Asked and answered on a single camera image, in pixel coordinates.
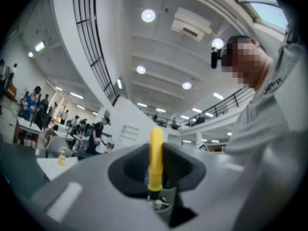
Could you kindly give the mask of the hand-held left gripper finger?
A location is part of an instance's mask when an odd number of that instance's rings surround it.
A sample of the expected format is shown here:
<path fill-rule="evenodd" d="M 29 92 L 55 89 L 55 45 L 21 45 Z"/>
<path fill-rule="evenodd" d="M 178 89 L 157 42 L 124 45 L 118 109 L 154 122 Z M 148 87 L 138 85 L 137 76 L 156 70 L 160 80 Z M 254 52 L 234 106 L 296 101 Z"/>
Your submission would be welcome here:
<path fill-rule="evenodd" d="M 165 222 L 170 223 L 172 212 L 174 210 L 177 195 L 177 188 L 162 189 L 159 200 L 162 202 L 157 210 L 159 217 Z"/>

